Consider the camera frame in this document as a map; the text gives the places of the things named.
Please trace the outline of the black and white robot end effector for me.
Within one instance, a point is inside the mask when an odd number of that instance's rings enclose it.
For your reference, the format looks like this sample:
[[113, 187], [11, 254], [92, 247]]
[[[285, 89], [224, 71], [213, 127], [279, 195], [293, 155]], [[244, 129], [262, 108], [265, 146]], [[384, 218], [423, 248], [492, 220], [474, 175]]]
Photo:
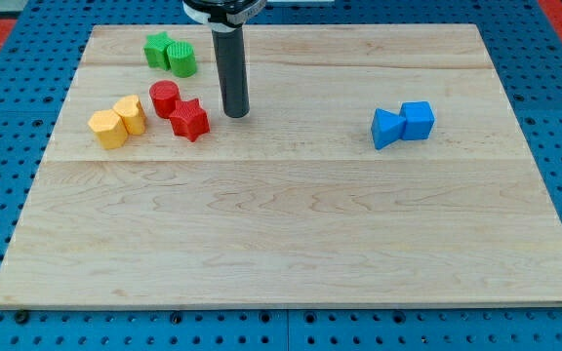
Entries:
[[202, 24], [241, 26], [266, 6], [266, 0], [183, 0], [186, 14]]

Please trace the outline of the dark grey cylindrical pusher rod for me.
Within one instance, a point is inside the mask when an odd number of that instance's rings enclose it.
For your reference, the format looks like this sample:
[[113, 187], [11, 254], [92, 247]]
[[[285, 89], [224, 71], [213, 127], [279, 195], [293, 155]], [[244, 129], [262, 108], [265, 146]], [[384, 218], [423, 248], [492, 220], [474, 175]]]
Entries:
[[212, 37], [223, 112], [230, 118], [242, 118], [250, 111], [243, 29], [213, 31]]

